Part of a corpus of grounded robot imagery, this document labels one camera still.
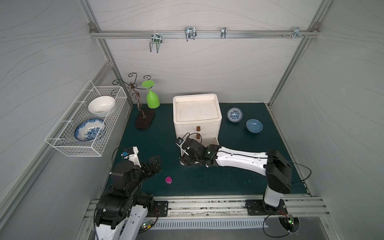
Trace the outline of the pink paint can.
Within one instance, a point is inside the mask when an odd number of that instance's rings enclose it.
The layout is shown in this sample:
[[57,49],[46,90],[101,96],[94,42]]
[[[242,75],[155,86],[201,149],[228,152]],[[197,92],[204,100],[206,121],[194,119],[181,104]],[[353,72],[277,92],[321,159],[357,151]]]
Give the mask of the pink paint can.
[[172,180],[171,177],[166,177],[165,181],[166,181],[166,183],[169,184],[169,185],[173,182],[173,180]]

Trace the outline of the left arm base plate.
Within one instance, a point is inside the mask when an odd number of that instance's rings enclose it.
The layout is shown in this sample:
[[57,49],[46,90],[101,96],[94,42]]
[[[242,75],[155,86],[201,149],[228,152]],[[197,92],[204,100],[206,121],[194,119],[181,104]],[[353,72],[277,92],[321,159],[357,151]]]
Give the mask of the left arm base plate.
[[149,211],[147,217],[149,218],[165,218],[168,216],[169,202],[168,201],[154,201],[154,205]]

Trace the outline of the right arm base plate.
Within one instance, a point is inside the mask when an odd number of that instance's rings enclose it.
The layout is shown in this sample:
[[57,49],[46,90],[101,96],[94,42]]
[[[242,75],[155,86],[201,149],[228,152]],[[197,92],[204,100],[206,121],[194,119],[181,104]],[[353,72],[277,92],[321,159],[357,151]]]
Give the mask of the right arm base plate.
[[249,216],[288,215],[283,199],[277,207],[267,205],[263,200],[246,200],[245,207]]

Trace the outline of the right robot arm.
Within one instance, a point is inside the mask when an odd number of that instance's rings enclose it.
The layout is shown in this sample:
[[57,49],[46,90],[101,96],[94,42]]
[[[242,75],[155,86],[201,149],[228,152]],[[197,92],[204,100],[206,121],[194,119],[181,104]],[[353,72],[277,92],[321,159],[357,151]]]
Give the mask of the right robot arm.
[[283,195],[291,191],[292,166],[277,150],[250,153],[231,150],[220,145],[205,147],[194,139],[177,138],[176,145],[183,152],[180,161],[185,166],[198,163],[209,167],[233,167],[265,176],[267,188],[264,207],[278,208]]

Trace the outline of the white three-drawer cabinet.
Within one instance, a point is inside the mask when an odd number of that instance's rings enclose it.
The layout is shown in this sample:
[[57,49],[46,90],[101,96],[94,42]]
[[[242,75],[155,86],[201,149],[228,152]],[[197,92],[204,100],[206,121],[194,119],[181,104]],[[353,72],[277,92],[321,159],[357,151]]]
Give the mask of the white three-drawer cabinet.
[[173,119],[177,139],[194,139],[205,147],[219,144],[222,114],[216,94],[175,96]]

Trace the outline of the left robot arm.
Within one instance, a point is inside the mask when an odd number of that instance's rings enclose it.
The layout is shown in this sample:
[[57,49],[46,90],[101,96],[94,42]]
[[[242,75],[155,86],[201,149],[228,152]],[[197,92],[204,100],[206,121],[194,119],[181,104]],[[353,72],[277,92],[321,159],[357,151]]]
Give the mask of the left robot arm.
[[153,195],[143,193],[141,187],[144,180],[161,172],[161,157],[139,165],[136,156],[133,158],[115,166],[111,172],[113,183],[96,205],[96,240],[135,240],[159,219]]

